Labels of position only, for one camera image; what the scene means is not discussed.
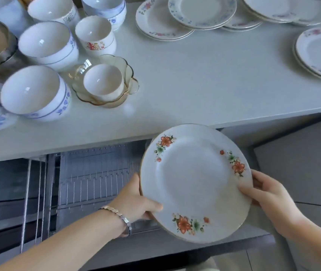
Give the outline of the person's right hand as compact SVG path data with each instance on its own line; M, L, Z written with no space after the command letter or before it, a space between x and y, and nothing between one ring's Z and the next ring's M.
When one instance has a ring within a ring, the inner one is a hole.
M254 169L251 170L251 174L253 187L263 191L262 201L255 204L262 208L274 227L282 218L291 219L302 214L283 184Z

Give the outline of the person's left hand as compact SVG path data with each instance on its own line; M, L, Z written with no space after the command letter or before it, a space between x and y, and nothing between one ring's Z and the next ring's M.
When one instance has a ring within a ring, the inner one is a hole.
M153 213L140 213L140 177L134 173L129 182L121 189L118 196L108 206L118 210L130 223L139 219L153 219Z

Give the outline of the white plate with orange flowers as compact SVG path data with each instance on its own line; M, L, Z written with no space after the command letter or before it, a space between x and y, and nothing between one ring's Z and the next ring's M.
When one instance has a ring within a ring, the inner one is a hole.
M141 194L163 205L153 214L158 225L184 241L223 240L248 216L252 200L238 185L253 187L250 166L216 129L181 124L159 133L145 150L139 176Z

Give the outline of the person's right forearm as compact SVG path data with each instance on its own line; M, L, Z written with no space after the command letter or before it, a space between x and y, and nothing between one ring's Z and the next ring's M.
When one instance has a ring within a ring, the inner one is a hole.
M282 218L277 222L276 230L305 248L321 263L321 227L300 214L291 219Z

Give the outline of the person's left forearm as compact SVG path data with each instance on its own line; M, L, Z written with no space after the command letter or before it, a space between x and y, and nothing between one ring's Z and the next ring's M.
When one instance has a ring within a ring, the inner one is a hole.
M100 209L0 265L0 271L78 271L126 230L126 221L116 209Z

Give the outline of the grey cabinet door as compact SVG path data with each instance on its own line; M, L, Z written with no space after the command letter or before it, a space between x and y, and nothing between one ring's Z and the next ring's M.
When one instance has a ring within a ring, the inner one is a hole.
M321 121L254 152L260 171L282 183L302 214L321 227Z

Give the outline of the amber scalloped glass bowl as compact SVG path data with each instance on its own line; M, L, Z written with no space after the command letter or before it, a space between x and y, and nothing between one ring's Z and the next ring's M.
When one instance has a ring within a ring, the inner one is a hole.
M98 64L107 64L116 66L121 70L124 79L124 91L120 98L115 101L104 102L95 99L89 92L86 91L83 85L85 73L93 66ZM110 54L101 55L97 58L86 59L82 64L74 66L67 74L68 80L71 82L73 91L77 98L94 106L104 108L115 108L123 104L129 95L135 94L139 89L139 82L134 78L134 71L127 61L122 57L117 57Z

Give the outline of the small plain white cup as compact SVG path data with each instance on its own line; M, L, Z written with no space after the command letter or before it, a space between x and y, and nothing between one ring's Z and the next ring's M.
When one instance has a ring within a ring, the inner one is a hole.
M121 70L107 64L91 67L85 73L83 85L95 99L104 102L120 98L125 87Z

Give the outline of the white plate red flower rim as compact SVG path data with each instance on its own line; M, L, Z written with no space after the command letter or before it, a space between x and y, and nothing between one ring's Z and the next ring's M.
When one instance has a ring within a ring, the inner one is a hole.
M220 29L230 32L250 31L259 27L263 22L252 15L234 15Z

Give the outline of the large white bowl blue flowers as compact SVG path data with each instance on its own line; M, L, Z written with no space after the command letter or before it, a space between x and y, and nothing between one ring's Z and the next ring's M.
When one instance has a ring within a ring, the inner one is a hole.
M32 65L6 80L0 103L10 113L28 120L51 122L69 113L72 94L59 73L44 65Z

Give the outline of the white cup with red print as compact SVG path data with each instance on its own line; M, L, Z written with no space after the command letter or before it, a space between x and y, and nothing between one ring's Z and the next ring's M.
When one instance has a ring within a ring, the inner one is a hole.
M77 23L75 33L89 56L115 55L117 41L112 25L106 18L100 16L85 17Z

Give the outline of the white plate pink flower rim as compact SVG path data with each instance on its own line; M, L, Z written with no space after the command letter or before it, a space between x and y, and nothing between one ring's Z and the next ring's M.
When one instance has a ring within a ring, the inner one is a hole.
M146 0L136 11L136 24L142 33L159 41L177 41L194 30L178 23L168 9L168 0Z

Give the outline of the white plate purple flower rim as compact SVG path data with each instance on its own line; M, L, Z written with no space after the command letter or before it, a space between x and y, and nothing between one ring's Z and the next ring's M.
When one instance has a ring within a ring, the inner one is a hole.
M252 12L274 23L290 23L300 15L298 0L242 0Z

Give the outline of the white plate blue flower rim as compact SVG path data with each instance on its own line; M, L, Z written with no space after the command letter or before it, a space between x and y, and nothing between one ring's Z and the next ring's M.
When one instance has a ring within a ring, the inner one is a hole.
M224 26L235 14L236 0L168 0L172 17L194 30L212 30Z

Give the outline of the white plate faint flower rim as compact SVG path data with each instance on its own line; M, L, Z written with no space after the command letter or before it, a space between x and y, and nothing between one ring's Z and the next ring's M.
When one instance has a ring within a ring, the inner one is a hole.
M321 24L321 0L295 0L296 18L291 22L295 26L316 26Z

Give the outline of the white bowl blue rim pattern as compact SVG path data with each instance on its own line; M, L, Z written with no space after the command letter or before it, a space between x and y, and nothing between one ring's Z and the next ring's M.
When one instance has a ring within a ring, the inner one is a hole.
M39 65L63 72L75 65L79 48L71 30L60 22L39 22L18 39L18 49Z

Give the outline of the stacked white bowls blue band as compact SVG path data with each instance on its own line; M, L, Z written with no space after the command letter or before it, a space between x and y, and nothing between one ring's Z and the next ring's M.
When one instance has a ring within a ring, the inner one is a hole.
M81 0L86 16L106 18L112 25L112 30L120 28L126 18L125 0Z

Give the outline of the white bowl with grey print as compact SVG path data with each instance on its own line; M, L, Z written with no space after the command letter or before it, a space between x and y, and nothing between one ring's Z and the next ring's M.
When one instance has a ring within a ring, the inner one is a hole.
M60 22L72 30L81 20L73 0L33 0L27 12L37 22Z

